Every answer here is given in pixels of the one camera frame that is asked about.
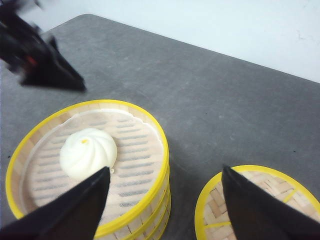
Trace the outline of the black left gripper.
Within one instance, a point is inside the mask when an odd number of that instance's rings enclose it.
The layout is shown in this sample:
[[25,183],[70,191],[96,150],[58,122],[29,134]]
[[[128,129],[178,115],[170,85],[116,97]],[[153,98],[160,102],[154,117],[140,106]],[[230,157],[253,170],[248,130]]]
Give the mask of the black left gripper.
[[24,71],[23,86],[86,91],[83,77],[58,51],[56,39],[44,40],[37,25],[18,15],[26,5],[24,0],[0,2],[0,59],[10,71]]

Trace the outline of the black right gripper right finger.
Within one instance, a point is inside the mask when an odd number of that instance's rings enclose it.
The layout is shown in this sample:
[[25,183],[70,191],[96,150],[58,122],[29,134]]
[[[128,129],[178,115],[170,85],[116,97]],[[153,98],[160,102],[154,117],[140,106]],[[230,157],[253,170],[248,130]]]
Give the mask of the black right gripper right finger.
[[238,240],[318,240],[320,224],[225,165],[222,188]]

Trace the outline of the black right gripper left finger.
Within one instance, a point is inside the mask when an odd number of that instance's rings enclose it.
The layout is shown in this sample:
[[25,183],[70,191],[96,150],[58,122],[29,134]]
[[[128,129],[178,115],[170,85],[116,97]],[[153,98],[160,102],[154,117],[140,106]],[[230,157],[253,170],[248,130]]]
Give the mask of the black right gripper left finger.
[[103,167],[52,202],[0,230],[2,240],[92,240],[106,206],[110,169]]

